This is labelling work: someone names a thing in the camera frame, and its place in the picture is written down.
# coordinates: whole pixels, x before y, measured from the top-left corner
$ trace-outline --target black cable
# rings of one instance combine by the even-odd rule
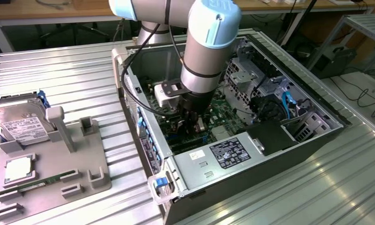
[[[365,1],[363,0],[363,3],[365,5],[365,11],[368,11],[368,4],[365,3]]]
[[[295,2],[293,2],[293,5],[292,5],[292,7],[291,7],[291,9],[289,9],[288,14],[292,13],[293,8],[295,8],[295,4],[296,4],[296,0],[295,0]],[[289,24],[288,24],[288,28],[287,28],[285,31],[288,31],[288,29],[289,29],[289,27],[291,27],[291,25],[292,25],[293,19],[295,19],[295,17],[292,16],[292,18],[289,19],[291,22],[289,22]],[[281,32],[281,27],[283,27],[283,24],[280,25],[280,28],[279,28],[279,31],[277,31],[277,34],[276,34],[276,38],[275,38],[276,43],[279,42],[277,38],[279,38],[279,34],[280,34],[280,32]]]
[[[121,25],[121,27],[122,27],[122,28],[121,28],[121,29],[122,29],[122,31],[121,31],[121,38],[120,38],[121,41],[122,41],[122,36],[124,36],[124,34],[122,34],[122,33],[124,33],[124,24],[122,24],[122,22],[124,22],[124,20],[125,20],[125,19],[121,18],[120,21],[118,21],[117,28],[116,28],[116,31],[114,31],[114,34],[113,34],[113,37],[112,37],[112,42],[114,42],[114,39],[116,39],[116,37],[117,37],[120,25]]]
[[[46,3],[46,2],[42,2],[41,0],[34,0],[38,4],[44,5],[44,6],[49,6],[49,7],[53,7],[58,10],[64,9],[61,6],[65,6],[65,5],[69,5],[70,2],[65,1],[62,3]]]
[[[251,18],[253,18],[256,21],[259,21],[260,23],[263,23],[265,26],[268,25],[268,23],[273,22],[275,20],[277,20],[280,18],[280,16],[277,16],[276,18],[273,18],[272,20],[268,20],[268,21],[261,21],[259,19],[256,19],[253,16],[255,15],[249,15]]]
[[[129,66],[130,66],[130,64],[132,64],[132,62],[133,62],[136,56],[137,56],[138,53],[141,52],[141,49],[144,48],[145,44],[148,43],[150,37],[152,37],[153,34],[156,33],[158,27],[160,27],[160,24],[156,25],[156,27],[154,27],[154,29],[152,30],[152,32],[150,32],[148,38],[144,40],[141,46],[140,46],[138,49],[136,50],[136,53],[134,53],[132,56],[128,56],[128,58],[126,58],[126,60],[125,60],[125,61],[126,61],[126,64],[124,65],[124,69],[122,69],[122,72],[121,72],[121,74],[120,74],[120,83],[121,83],[121,85],[122,85],[122,87],[124,87],[122,90],[126,92],[126,94],[128,94],[129,97],[133,99],[133,101],[136,102],[136,104],[141,106],[141,108],[144,108],[146,111],[149,111],[150,113],[157,114],[157,115],[160,115],[160,116],[173,116],[173,115],[176,114],[176,112],[172,113],[172,114],[164,113],[164,112],[160,112],[160,111],[156,111],[156,110],[150,109],[149,106],[144,105],[144,104],[140,102],[140,100],[136,98],[136,96],[132,94],[130,90],[128,89],[126,83],[125,83],[125,73],[126,73],[126,70],[128,70],[128,68],[129,68]]]
[[[241,109],[237,109],[237,108],[235,108],[237,111],[240,111],[240,112],[243,112],[243,113],[247,113],[247,114],[249,114],[249,115],[252,115],[253,113],[252,112],[245,112],[245,111],[243,111]]]
[[[343,95],[345,96],[345,98],[348,99],[348,100],[351,100],[351,101],[356,101],[356,105],[359,106],[359,107],[368,107],[368,106],[371,106],[371,105],[375,105],[375,102],[373,103],[369,103],[368,105],[360,105],[359,104],[359,100],[360,100],[360,98],[364,96],[364,95],[368,95],[367,94],[367,92],[368,92],[368,89],[361,89],[357,85],[355,85],[355,84],[352,84],[351,82],[348,82],[347,80],[344,80],[341,77],[339,77],[345,83],[348,83],[348,84],[351,84],[352,86],[355,86],[359,90],[361,90],[361,93],[360,93],[360,95],[359,95],[359,97],[357,98],[355,98],[355,99],[352,99],[352,98],[349,98],[348,96],[347,96],[347,94],[343,92],[343,90],[340,89],[340,87],[337,86],[337,84],[335,83],[335,81],[332,80],[332,78],[329,78],[329,80],[332,81],[332,83],[335,84],[335,86],[337,87],[337,89],[340,90],[340,92],[343,93]],[[371,113],[371,117],[372,118],[375,118],[375,110],[372,111],[372,113]]]
[[[176,46],[176,43],[174,43],[174,38],[173,38],[172,30],[170,30],[170,25],[168,25],[168,29],[169,29],[169,35],[170,35],[172,45],[173,45],[173,48],[174,48],[174,51],[176,51],[176,54],[177,54],[180,63],[182,64],[182,59],[181,59],[180,52],[178,52],[178,50],[177,50],[177,46]]]
[[[255,93],[257,88],[261,86],[261,84],[264,83],[265,79],[267,79],[267,75],[264,75],[263,79],[260,80],[260,83],[257,83],[256,87],[252,89],[252,91],[249,93],[249,99],[252,98],[252,94]]]
[[[259,15],[253,15],[256,17],[260,17],[260,18],[265,18],[268,14],[265,14],[264,16],[259,16]]]

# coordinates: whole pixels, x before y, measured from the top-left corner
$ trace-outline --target aluminum work table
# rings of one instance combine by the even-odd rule
[[[375,224],[375,126],[273,44],[249,33],[308,83],[352,126],[309,159],[225,199],[178,225]],[[41,88],[65,122],[92,116],[100,133],[112,188],[13,223],[162,224],[152,202],[116,95],[110,49],[116,43],[5,53],[0,56],[0,95]]]

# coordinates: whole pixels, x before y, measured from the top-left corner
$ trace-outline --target blue latch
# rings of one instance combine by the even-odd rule
[[[287,107],[285,98],[287,98],[288,102],[291,102],[292,104],[296,104],[296,101],[293,100],[293,97],[292,97],[292,95],[289,94],[288,91],[281,93],[281,104],[283,104],[283,107],[284,107],[285,112],[287,112],[287,118],[289,119],[289,111],[288,111],[288,107]]]
[[[138,117],[137,126],[140,127],[142,123],[142,117]]]
[[[168,185],[168,179],[166,177],[161,177],[161,178],[157,178],[156,179],[156,182],[154,182],[154,189],[162,187],[162,186],[166,186]]]
[[[45,98],[45,93],[42,90],[38,90],[37,96],[40,97],[42,104],[46,108],[49,108],[49,102],[48,99]]]

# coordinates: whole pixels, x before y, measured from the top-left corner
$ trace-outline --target metal bracket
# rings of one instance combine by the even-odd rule
[[[113,70],[113,76],[114,76],[114,85],[118,88],[121,88],[120,84],[120,77],[118,77],[118,66],[125,61],[128,57],[128,51],[125,47],[114,48],[110,50],[110,59],[112,59],[112,70]]]
[[[161,87],[164,90],[164,94],[168,97],[173,97],[185,93],[189,93],[191,91],[182,86],[180,79],[173,79],[169,81],[164,81],[161,83]]]

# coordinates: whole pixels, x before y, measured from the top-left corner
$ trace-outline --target hard drive label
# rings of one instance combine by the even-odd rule
[[[1,123],[13,139],[18,142],[29,141],[48,136],[42,124],[37,117]]]
[[[236,137],[212,145],[209,149],[223,169],[227,169],[251,159],[248,152]]]

